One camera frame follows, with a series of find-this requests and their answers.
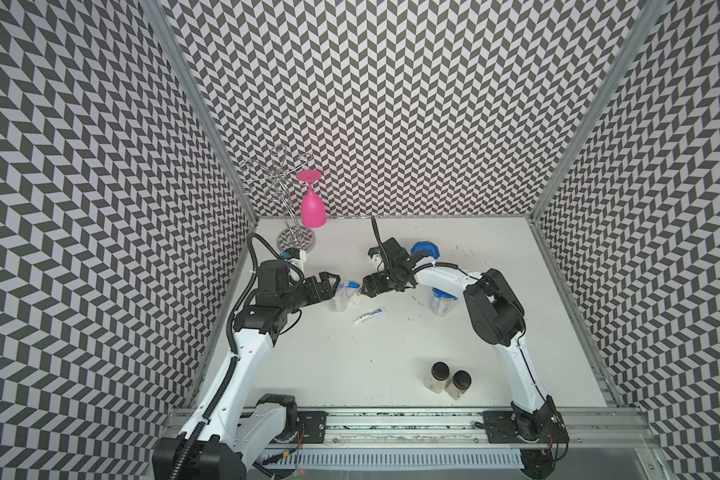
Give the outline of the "clear container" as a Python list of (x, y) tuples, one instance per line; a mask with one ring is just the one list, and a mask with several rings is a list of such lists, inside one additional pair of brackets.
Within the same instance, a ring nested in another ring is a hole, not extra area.
[(445, 297), (432, 295), (429, 299), (431, 311), (439, 317), (448, 315), (458, 304), (458, 299), (446, 295)]
[(344, 312), (359, 289), (360, 284), (354, 280), (340, 282), (334, 296), (328, 301), (328, 309), (332, 312)]

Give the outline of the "blue lid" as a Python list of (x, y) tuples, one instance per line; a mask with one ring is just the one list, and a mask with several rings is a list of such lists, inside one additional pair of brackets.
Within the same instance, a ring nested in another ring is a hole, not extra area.
[(457, 300), (457, 297), (454, 295), (451, 295), (445, 291), (439, 290), (437, 288), (432, 289), (433, 296), (438, 299), (444, 299), (444, 300)]
[(433, 259), (439, 259), (441, 254), (438, 246), (431, 241), (416, 242), (411, 248), (411, 254), (423, 254)]

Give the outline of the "small toothpaste tube front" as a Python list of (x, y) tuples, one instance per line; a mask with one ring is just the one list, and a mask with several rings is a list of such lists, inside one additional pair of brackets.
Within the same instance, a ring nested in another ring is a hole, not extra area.
[(366, 312), (364, 314), (361, 314), (358, 316), (354, 321), (354, 325), (361, 325), (364, 324), (372, 319), (382, 317), (386, 314), (386, 309), (383, 307), (376, 308), (372, 311)]

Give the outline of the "white tube gold cap back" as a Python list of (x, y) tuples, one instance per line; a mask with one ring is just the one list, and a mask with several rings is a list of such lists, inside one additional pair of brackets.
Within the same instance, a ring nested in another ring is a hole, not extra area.
[(343, 312), (348, 308), (350, 289), (346, 288), (346, 286), (347, 282), (341, 282), (332, 299), (333, 310), (335, 312)]

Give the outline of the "white tube gold cap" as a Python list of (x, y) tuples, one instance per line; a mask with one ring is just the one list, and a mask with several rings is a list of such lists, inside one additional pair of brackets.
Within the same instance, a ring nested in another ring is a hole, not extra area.
[(348, 308), (350, 289), (346, 288), (346, 286), (347, 282), (341, 282), (332, 299), (333, 310), (335, 312), (343, 312)]
[(350, 296), (349, 302), (352, 305), (360, 305), (364, 301), (364, 296), (360, 288), (354, 290), (354, 293)]

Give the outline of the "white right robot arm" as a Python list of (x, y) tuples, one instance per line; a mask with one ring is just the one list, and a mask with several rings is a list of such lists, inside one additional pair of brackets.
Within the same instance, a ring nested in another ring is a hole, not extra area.
[(473, 331), (493, 348), (510, 387), (516, 434), (529, 443), (570, 442), (563, 416), (528, 352), (525, 310), (500, 271), (468, 272), (424, 252), (410, 253), (394, 238), (378, 242), (368, 257), (376, 271), (362, 280), (367, 297), (423, 285), (464, 301)]

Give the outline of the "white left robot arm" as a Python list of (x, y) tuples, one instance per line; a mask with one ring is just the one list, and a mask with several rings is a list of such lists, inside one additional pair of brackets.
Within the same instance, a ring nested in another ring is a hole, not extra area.
[(286, 330), (290, 315), (329, 301), (340, 276), (307, 277), (284, 259), (260, 263), (226, 325), (222, 369), (180, 432), (158, 441), (152, 456), (157, 479), (244, 479), (274, 440), (297, 434), (294, 396), (267, 394), (242, 412), (258, 370)]

